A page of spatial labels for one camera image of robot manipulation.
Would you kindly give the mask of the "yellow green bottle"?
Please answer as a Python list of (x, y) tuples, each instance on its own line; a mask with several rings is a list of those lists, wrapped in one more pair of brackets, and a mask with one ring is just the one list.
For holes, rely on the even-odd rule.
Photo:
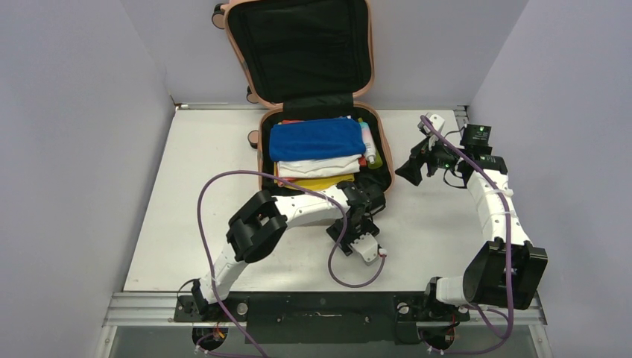
[[(362, 118), (359, 118), (359, 119), (358, 119), (358, 123), (359, 123), (359, 122), (364, 122), (364, 120), (363, 120)], [(383, 162), (382, 162), (382, 158), (381, 158), (381, 156), (380, 156), (380, 154), (379, 154), (379, 152), (378, 152), (378, 150), (377, 150), (377, 147), (376, 147), (376, 155), (377, 155), (377, 157), (376, 157), (376, 162), (375, 162), (375, 164), (374, 164), (374, 165), (370, 165), (370, 164), (368, 164), (368, 163), (367, 163), (367, 161), (365, 160), (365, 161), (366, 161), (366, 163), (367, 163), (367, 167), (368, 167), (369, 169), (377, 169), (377, 168), (379, 168), (379, 167), (381, 167), (381, 166), (382, 166), (382, 164), (383, 164)]]

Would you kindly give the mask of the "small white teal bottle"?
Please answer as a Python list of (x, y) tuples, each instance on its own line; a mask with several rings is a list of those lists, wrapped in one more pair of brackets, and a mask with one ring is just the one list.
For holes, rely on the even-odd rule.
[(368, 123), (359, 122), (361, 127), (361, 136), (365, 145), (364, 158), (368, 164), (374, 165), (376, 162), (376, 146)]

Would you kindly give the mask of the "yellow cloth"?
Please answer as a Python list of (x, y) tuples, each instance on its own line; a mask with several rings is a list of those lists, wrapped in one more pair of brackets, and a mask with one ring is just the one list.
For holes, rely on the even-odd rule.
[(326, 178), (306, 178), (306, 179), (285, 178), (285, 180), (288, 182), (294, 183), (298, 186), (301, 186), (303, 188), (313, 190), (313, 191), (325, 190), (340, 182), (354, 181), (354, 179), (355, 179), (354, 174), (336, 175), (336, 176), (326, 177)]

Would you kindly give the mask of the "white shirt blue print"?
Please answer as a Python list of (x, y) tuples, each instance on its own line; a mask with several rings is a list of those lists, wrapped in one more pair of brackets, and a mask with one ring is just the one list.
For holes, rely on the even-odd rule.
[(354, 174), (360, 170), (360, 154), (322, 160), (279, 161), (276, 163), (281, 178), (312, 179)]

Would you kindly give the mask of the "blue towel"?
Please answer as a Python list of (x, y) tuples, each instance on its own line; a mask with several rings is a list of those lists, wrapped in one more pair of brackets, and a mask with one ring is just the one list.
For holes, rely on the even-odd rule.
[(365, 150), (360, 124), (347, 117), (274, 125), (268, 146), (274, 162), (348, 157)]

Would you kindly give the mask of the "pink suitcase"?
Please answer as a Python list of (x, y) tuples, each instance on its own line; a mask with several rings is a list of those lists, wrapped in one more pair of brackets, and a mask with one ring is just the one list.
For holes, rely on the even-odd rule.
[(274, 125), (285, 120), (350, 116), (366, 122), (382, 160), (354, 181), (387, 192), (391, 149), (376, 109), (360, 101), (373, 85), (370, 5), (366, 1), (222, 1), (212, 24), (224, 30), (248, 82), (247, 99), (267, 108), (259, 122), (259, 188), (290, 195), (271, 175)]

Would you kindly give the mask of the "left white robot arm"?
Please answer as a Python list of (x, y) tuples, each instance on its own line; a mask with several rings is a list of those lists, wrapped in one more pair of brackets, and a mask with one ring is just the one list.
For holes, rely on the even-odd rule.
[(222, 301), (251, 263), (269, 256), (282, 235), (294, 227), (328, 222), (326, 233), (347, 256), (358, 254), (371, 265), (382, 262), (387, 251), (377, 242), (373, 216), (385, 208), (376, 185), (342, 181), (314, 195), (253, 195), (228, 221), (226, 243), (212, 268), (192, 287), (193, 311), (204, 321), (219, 317)]

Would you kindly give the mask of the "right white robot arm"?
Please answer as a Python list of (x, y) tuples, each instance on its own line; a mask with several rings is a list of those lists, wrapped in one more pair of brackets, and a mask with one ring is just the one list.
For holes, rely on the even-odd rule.
[(508, 185), (505, 160), (492, 153), (489, 126), (466, 126), (460, 145), (437, 136), (437, 128), (421, 124), (425, 139), (395, 172), (417, 186), (421, 169), (459, 173), (475, 203), (484, 244), (458, 277), (433, 277), (421, 299), (423, 313), (442, 318), (450, 308), (483, 304), (525, 310), (534, 298), (548, 264), (546, 250), (533, 245), (522, 228)]

